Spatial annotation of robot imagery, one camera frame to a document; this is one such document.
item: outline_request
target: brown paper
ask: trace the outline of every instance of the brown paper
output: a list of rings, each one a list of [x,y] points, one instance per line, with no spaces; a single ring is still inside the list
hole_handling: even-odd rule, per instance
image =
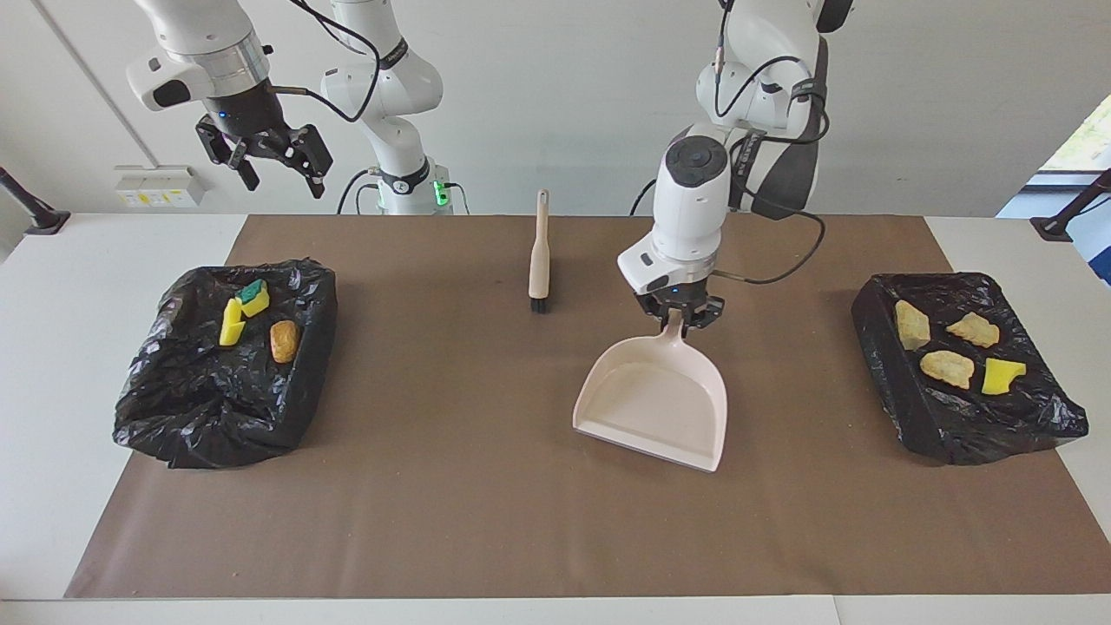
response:
[[[724,316],[690,343],[721,370],[729,431],[708,475],[571,430],[598,356],[658,332],[614,262],[650,220],[553,218],[539,316],[529,218],[251,216],[229,263],[338,274],[316,421],[243,470],[133,456],[67,596],[1111,592],[1054,452],[949,467],[900,445],[849,306],[872,273],[950,266],[920,218],[828,219],[790,279],[711,280]],[[813,235],[734,215],[719,266],[768,276]]]

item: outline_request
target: green indicator light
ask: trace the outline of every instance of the green indicator light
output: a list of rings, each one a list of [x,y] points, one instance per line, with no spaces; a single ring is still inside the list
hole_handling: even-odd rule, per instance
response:
[[[448,195],[448,190],[443,188],[443,182],[439,180],[432,181],[432,189],[436,190],[436,203],[440,205],[448,205],[451,198]]]

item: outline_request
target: brush handle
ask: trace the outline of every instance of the brush handle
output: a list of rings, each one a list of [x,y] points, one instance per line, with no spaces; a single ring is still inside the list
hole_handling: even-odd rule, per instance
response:
[[[532,260],[529,263],[529,296],[548,296],[548,279],[551,251],[548,249],[548,189],[537,193],[537,240],[532,243]]]

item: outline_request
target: yellow sponge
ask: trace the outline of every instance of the yellow sponge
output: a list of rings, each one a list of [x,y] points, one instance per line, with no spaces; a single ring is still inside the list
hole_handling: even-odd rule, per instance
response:
[[[243,306],[239,299],[231,298],[223,306],[223,324],[220,325],[220,346],[231,347],[239,343],[239,337],[243,334],[247,322],[243,319]]]
[[[983,394],[1003,395],[1010,393],[1011,383],[1019,376],[1027,375],[1025,363],[1012,363],[988,359],[983,374]]]
[[[259,312],[262,312],[268,305],[270,305],[270,291],[267,290],[267,283],[262,280],[258,280],[258,282],[261,283],[261,289],[258,294],[251,298],[250,301],[242,301],[242,299],[239,299],[239,303],[243,309],[243,315],[247,315],[248,317],[258,315]]]

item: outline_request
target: black pole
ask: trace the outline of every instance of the black pole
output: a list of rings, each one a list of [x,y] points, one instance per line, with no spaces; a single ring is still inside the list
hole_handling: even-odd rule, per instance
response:
[[[1099,178],[1092,181],[1087,189],[1080,191],[1077,199],[1069,202],[1069,205],[1064,206],[1061,212],[1053,216],[1032,216],[1030,222],[1034,224],[1034,230],[1038,230],[1041,238],[1047,241],[1072,242],[1072,236],[1065,231],[1069,221],[1072,221],[1075,215],[1095,201],[1095,198],[1109,191],[1111,191],[1111,169],[1100,173]]]
[[[50,208],[50,204],[32,195],[2,167],[0,167],[0,187],[11,193],[11,196],[16,198],[16,201],[31,215],[31,226],[24,231],[27,234],[53,234],[61,230],[62,223],[69,219],[68,211]]]

